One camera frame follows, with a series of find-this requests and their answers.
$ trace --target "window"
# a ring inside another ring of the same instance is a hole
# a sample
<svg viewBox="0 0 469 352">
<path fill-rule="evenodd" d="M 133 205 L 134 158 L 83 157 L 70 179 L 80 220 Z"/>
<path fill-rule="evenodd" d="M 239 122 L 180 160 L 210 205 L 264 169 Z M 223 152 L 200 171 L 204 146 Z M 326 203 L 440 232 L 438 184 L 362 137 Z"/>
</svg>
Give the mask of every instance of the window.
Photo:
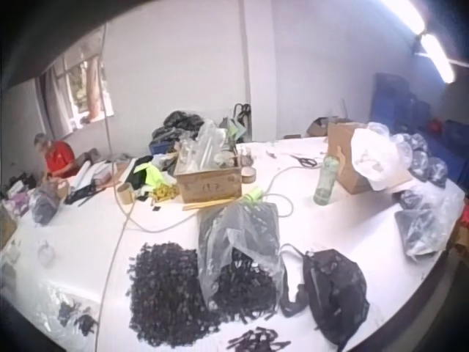
<svg viewBox="0 0 469 352">
<path fill-rule="evenodd" d="M 66 105 L 66 129 L 70 132 L 114 114 L 100 59 L 102 37 L 103 29 L 94 31 L 54 62 L 56 86 Z"/>
</svg>

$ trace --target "tape roll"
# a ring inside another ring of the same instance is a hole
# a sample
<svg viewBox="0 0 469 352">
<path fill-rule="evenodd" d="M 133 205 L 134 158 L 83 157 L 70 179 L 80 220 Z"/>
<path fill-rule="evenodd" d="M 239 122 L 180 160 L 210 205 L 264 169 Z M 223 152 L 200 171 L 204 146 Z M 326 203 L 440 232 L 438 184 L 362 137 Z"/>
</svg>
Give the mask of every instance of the tape roll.
<svg viewBox="0 0 469 352">
<path fill-rule="evenodd" d="M 134 193 L 130 183 L 124 183 L 123 185 L 120 185 L 116 191 L 123 205 L 129 205 L 133 203 Z"/>
<path fill-rule="evenodd" d="M 244 166 L 241 169 L 241 180 L 243 183 L 253 183 L 256 181 L 256 169 L 251 166 Z"/>
</svg>

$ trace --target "black strap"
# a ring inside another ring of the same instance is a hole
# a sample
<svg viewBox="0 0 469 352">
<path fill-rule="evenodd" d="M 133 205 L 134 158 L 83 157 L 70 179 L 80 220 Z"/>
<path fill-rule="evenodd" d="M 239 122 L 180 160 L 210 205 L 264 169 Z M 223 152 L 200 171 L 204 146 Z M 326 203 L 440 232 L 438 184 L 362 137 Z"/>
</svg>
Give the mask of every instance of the black strap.
<svg viewBox="0 0 469 352">
<path fill-rule="evenodd" d="M 284 244 L 280 248 L 280 252 L 282 251 L 282 249 L 285 246 L 292 247 L 292 249 L 295 252 L 297 252 L 301 256 L 302 259 L 304 259 L 305 255 L 303 253 L 301 253 L 296 247 L 292 246 L 289 243 Z M 284 293 L 283 293 L 282 297 L 280 298 L 280 309 L 281 309 L 282 313 L 284 314 L 284 316 L 286 318 L 290 318 L 290 317 L 298 314 L 299 312 L 302 312 L 308 306 L 309 296 L 308 296 L 308 293 L 305 290 L 305 285 L 300 284 L 300 285 L 298 285 L 298 292 L 297 292 L 296 297 L 295 297 L 295 302 L 291 302 L 289 300 L 287 268 L 285 267 L 285 263 L 283 263 L 283 261 L 282 261 L 282 265 L 284 266 L 285 273 L 284 273 Z"/>
</svg>

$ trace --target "ceiling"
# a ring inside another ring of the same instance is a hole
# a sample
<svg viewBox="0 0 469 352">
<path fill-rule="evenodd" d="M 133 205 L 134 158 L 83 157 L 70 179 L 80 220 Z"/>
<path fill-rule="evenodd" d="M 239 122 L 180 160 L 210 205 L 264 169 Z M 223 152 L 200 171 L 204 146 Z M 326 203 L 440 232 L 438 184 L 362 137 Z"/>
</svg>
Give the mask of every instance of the ceiling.
<svg viewBox="0 0 469 352">
<path fill-rule="evenodd" d="M 37 77 L 68 47 L 106 21 L 151 0 L 14 0 L 1 13 L 1 88 Z M 469 59 L 464 0 L 420 0 L 453 59 Z"/>
</svg>

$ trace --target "red shirt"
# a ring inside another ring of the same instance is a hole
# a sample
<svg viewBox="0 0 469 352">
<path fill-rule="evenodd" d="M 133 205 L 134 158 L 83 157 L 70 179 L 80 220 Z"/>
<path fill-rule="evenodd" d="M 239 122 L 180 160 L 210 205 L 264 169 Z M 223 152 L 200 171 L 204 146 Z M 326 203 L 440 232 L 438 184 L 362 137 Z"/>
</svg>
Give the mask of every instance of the red shirt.
<svg viewBox="0 0 469 352">
<path fill-rule="evenodd" d="M 67 143 L 63 141 L 56 141 L 53 143 L 53 150 L 46 154 L 45 162 L 47 163 L 47 168 L 49 172 L 59 171 L 63 169 L 68 164 L 75 160 L 75 155 L 73 150 Z M 61 175 L 61 178 L 67 178 L 74 176 L 78 173 L 78 167 L 71 169 L 70 171 L 65 172 Z"/>
</svg>

